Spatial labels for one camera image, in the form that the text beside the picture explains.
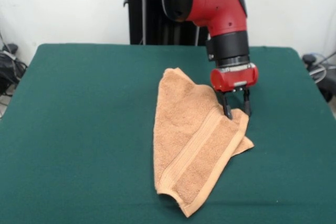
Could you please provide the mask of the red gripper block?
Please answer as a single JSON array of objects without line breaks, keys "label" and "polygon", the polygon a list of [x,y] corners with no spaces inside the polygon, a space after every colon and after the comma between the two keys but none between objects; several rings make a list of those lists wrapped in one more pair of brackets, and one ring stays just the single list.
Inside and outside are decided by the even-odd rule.
[{"label": "red gripper block", "polygon": [[[211,84],[216,91],[220,91],[223,112],[226,117],[232,119],[232,111],[227,102],[226,92],[231,92],[241,87],[254,86],[259,77],[255,64],[248,63],[235,67],[216,68],[211,72]],[[244,112],[251,116],[250,90],[244,89]]]}]

